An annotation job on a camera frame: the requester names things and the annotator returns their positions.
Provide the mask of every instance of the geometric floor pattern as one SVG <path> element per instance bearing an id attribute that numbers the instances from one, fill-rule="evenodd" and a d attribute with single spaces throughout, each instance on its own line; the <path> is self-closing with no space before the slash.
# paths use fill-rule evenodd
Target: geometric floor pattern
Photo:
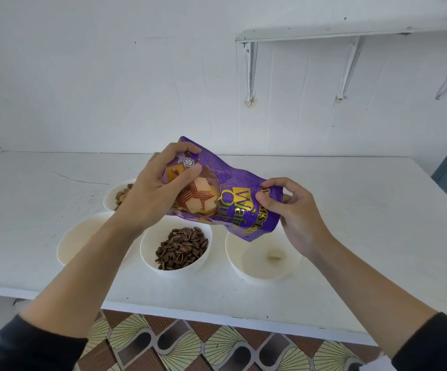
<path id="1" fill-rule="evenodd" d="M 76 371 L 356 371 L 375 346 L 102 310 Z"/>

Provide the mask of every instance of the black sleeve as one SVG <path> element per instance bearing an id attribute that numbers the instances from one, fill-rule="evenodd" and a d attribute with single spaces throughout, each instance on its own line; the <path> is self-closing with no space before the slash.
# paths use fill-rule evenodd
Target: black sleeve
<path id="1" fill-rule="evenodd" d="M 0 370 L 70 371 L 87 341 L 43 331 L 16 316 L 0 330 Z"/>
<path id="2" fill-rule="evenodd" d="M 447 315 L 429 319 L 393 357 L 398 371 L 447 370 Z"/>

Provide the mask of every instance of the halal logo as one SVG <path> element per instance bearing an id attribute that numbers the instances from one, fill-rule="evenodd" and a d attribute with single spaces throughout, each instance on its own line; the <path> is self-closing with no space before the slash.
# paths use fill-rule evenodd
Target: halal logo
<path id="1" fill-rule="evenodd" d="M 185 159 L 184 159 L 184 166 L 186 166 L 186 167 L 192 167 L 193 165 L 194 165 L 194 160 L 193 159 L 191 159 L 190 157 L 186 157 Z"/>

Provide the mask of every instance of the snack bag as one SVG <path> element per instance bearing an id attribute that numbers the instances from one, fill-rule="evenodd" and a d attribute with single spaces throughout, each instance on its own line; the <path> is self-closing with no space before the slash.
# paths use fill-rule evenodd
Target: snack bag
<path id="1" fill-rule="evenodd" d="M 203 169 L 199 177 L 179 193 L 168 215 L 204 224 L 222 224 L 249 242 L 275 229 L 280 215 L 261 206 L 255 195 L 261 190 L 282 202 L 282 187 L 261 187 L 265 181 L 263 178 L 230 167 L 217 155 L 186 137 L 181 137 L 180 141 L 191 142 L 202 151 L 199 154 L 178 154 L 167 165 L 162 182 L 174 180 L 184 169 L 196 163 L 200 163 Z"/>

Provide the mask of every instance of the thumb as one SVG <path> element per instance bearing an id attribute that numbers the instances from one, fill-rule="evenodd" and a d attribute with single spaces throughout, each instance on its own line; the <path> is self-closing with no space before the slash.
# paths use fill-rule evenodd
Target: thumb
<path id="1" fill-rule="evenodd" d="M 193 165 L 191 168 L 185 169 L 179 176 L 169 183 L 168 186 L 174 189 L 174 191 L 179 192 L 184 187 L 189 185 L 194 179 L 201 173 L 203 167 L 200 163 Z"/>
<path id="2" fill-rule="evenodd" d="M 270 210 L 272 212 L 276 212 L 279 215 L 284 216 L 287 212 L 287 204 L 279 203 L 274 199 L 271 199 L 269 196 L 266 196 L 264 193 L 259 191 L 256 193 L 256 200 L 265 207 L 267 210 Z"/>

